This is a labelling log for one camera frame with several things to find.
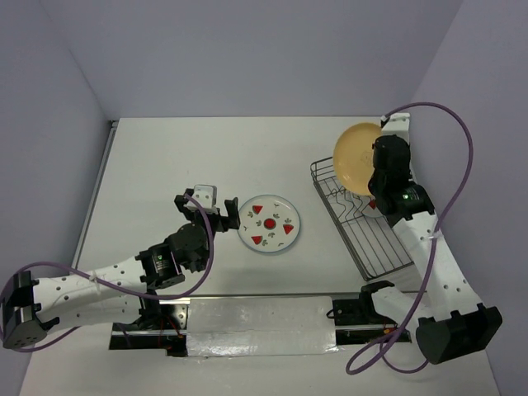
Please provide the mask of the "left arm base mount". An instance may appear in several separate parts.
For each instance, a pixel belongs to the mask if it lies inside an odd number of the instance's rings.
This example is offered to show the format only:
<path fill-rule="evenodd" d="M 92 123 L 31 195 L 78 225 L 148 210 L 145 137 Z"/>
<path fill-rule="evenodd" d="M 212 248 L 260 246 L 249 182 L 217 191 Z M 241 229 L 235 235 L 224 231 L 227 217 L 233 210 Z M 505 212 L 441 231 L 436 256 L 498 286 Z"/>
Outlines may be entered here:
<path fill-rule="evenodd" d="M 132 323 L 113 323 L 111 351 L 164 351 L 167 356 L 187 357 L 187 324 L 190 300 L 142 302 L 140 316 Z"/>

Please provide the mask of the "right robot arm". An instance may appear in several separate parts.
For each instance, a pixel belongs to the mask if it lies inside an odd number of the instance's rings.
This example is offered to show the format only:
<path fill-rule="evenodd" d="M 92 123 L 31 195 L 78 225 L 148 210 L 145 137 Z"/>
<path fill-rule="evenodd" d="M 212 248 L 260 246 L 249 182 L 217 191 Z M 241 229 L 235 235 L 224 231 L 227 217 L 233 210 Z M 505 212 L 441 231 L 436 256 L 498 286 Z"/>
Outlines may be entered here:
<path fill-rule="evenodd" d="M 433 365 L 484 350 L 501 327 L 502 315 L 484 305 L 460 270 L 441 235 L 434 205 L 412 179 L 409 144 L 395 134 L 383 135 L 373 150 L 370 192 L 425 282 L 420 291 L 430 303 L 377 282 L 358 304 L 360 316 L 369 323 L 386 317 L 405 328 Z"/>

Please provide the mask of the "wire dish rack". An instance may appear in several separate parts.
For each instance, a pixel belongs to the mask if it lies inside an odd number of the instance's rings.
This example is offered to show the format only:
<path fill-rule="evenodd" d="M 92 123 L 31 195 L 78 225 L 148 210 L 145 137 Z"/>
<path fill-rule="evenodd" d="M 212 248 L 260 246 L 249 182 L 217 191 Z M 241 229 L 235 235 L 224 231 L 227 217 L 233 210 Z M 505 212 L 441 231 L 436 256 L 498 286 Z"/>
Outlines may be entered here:
<path fill-rule="evenodd" d="M 359 195 L 346 190 L 333 170 L 332 158 L 311 163 L 313 185 L 347 251 L 365 281 L 372 281 L 413 264 L 385 217 L 360 212 Z"/>

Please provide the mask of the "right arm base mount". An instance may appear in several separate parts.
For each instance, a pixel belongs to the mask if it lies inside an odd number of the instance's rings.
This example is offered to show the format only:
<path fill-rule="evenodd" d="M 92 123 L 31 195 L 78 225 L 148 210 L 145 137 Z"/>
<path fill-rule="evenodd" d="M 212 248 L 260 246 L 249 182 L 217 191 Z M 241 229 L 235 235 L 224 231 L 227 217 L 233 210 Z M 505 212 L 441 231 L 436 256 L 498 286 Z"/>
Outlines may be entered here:
<path fill-rule="evenodd" d="M 357 295 L 332 299 L 332 308 L 326 316 L 335 325 L 336 344 L 339 347 L 367 344 L 398 328 L 395 321 L 375 312 L 371 295 L 383 288 L 394 286 L 387 280 L 364 285 Z"/>

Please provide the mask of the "yellow plate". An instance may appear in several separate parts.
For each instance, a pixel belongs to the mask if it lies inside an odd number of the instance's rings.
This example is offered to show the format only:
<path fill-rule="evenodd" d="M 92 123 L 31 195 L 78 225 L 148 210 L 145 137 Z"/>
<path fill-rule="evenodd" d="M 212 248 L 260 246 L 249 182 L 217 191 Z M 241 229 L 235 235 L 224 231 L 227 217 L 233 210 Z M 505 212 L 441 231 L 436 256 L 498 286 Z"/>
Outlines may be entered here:
<path fill-rule="evenodd" d="M 379 125 L 362 122 L 345 130 L 333 150 L 333 170 L 351 193 L 369 196 L 368 183 L 374 171 L 373 144 L 381 136 Z"/>

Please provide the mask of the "white strawberry plate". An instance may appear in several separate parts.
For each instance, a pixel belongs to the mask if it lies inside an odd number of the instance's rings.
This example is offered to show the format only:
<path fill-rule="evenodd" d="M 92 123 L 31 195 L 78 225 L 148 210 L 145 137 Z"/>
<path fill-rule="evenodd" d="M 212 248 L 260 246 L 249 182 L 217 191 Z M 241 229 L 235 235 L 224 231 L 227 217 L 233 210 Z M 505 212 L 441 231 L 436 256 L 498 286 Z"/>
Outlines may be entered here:
<path fill-rule="evenodd" d="M 375 203 L 375 199 L 371 196 L 359 196 L 360 212 L 367 218 L 378 219 L 383 218 L 384 215 L 379 211 Z"/>
<path fill-rule="evenodd" d="M 265 254 L 282 252 L 299 236 L 299 213 L 281 196 L 255 196 L 241 206 L 238 214 L 238 236 L 253 251 Z"/>

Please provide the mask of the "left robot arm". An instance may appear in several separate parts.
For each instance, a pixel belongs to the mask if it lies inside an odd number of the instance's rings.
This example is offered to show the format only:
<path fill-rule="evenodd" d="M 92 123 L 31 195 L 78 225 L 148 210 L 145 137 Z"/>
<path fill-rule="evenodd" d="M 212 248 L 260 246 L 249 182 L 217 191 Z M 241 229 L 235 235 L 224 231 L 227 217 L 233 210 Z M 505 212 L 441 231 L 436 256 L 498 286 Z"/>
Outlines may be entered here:
<path fill-rule="evenodd" d="M 199 272 L 202 277 L 180 296 L 193 294 L 212 269 L 215 235 L 240 227 L 238 198 L 226 200 L 227 213 L 221 214 L 216 195 L 215 186 L 196 185 L 176 196 L 186 224 L 122 262 L 89 272 L 65 267 L 63 276 L 52 278 L 32 275 L 43 262 L 22 267 L 1 292 L 2 346 L 30 353 L 45 349 L 44 340 L 56 331 L 67 336 L 83 326 L 128 321 L 157 326 L 166 299 L 158 290 L 181 284 L 186 272 Z"/>

